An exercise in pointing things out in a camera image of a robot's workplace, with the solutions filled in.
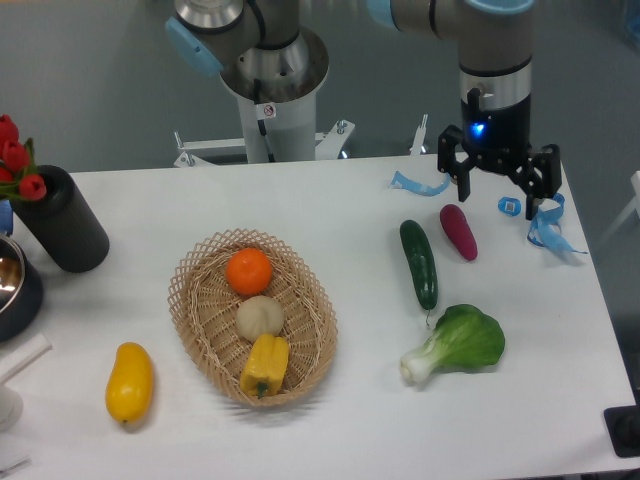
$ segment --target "white tube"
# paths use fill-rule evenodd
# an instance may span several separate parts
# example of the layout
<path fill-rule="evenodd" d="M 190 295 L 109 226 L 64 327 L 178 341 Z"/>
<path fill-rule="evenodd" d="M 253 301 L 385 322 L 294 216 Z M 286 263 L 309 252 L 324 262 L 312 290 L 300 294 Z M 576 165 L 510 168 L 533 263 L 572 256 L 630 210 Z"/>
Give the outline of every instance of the white tube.
<path fill-rule="evenodd" d="M 11 428 L 22 415 L 22 397 L 6 385 L 0 385 L 0 432 Z"/>
<path fill-rule="evenodd" d="M 47 337 L 39 333 L 9 355 L 0 359 L 0 385 L 3 385 L 50 348 L 51 343 L 47 340 Z"/>

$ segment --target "stainless steel bowl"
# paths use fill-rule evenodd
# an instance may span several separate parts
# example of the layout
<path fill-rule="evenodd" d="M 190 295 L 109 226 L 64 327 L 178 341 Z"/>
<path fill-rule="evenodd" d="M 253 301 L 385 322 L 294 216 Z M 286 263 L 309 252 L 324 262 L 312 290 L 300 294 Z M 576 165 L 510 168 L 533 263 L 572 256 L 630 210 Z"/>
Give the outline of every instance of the stainless steel bowl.
<path fill-rule="evenodd" d="M 20 246 L 0 234 L 0 342 L 22 332 L 38 314 L 42 280 Z"/>

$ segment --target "green cucumber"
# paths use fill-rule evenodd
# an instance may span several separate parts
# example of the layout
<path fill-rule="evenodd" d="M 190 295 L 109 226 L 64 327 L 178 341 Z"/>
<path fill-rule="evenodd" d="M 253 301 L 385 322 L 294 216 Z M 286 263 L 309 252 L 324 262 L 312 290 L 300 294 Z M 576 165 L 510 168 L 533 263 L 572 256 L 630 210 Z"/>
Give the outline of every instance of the green cucumber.
<path fill-rule="evenodd" d="M 427 234 L 417 222 L 406 220 L 400 225 L 400 239 L 418 302 L 425 310 L 431 310 L 438 303 L 438 276 Z"/>

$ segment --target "blue cable tie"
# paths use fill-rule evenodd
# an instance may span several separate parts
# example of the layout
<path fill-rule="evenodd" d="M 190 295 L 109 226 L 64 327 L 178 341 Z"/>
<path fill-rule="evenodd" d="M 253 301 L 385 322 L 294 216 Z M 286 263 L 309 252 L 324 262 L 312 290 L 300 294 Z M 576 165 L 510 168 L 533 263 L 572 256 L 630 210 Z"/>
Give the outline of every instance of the blue cable tie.
<path fill-rule="evenodd" d="M 554 252 L 587 254 L 588 252 L 583 252 L 573 248 L 562 236 L 562 229 L 560 228 L 559 221 L 560 218 L 562 218 L 562 215 L 564 215 L 565 199 L 564 196 L 557 193 L 553 197 L 553 200 L 558 203 L 556 208 L 552 208 L 547 211 L 538 210 L 536 216 L 531 220 L 527 240 L 529 240 L 533 245 L 548 248 Z"/>
<path fill-rule="evenodd" d="M 448 173 L 445 173 L 444 181 L 439 186 L 430 187 L 429 185 L 424 185 L 420 182 L 416 182 L 415 180 L 411 180 L 410 178 L 407 178 L 400 172 L 396 171 L 396 174 L 393 176 L 393 180 L 391 180 L 389 187 L 408 190 L 409 192 L 415 193 L 417 195 L 422 195 L 424 197 L 435 197 L 436 195 L 440 195 L 442 192 L 444 192 L 450 183 L 451 177 L 449 177 Z"/>

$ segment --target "white vegetable stem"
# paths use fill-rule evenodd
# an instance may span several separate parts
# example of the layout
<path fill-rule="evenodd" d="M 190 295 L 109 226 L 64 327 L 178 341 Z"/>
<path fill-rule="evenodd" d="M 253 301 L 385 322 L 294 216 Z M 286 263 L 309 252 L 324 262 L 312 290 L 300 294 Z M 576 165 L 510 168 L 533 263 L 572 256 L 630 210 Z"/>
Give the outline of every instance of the white vegetable stem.
<path fill-rule="evenodd" d="M 406 381 L 422 383 L 438 365 L 437 356 L 433 352 L 437 336 L 434 333 L 424 345 L 410 350 L 400 359 L 400 372 Z"/>

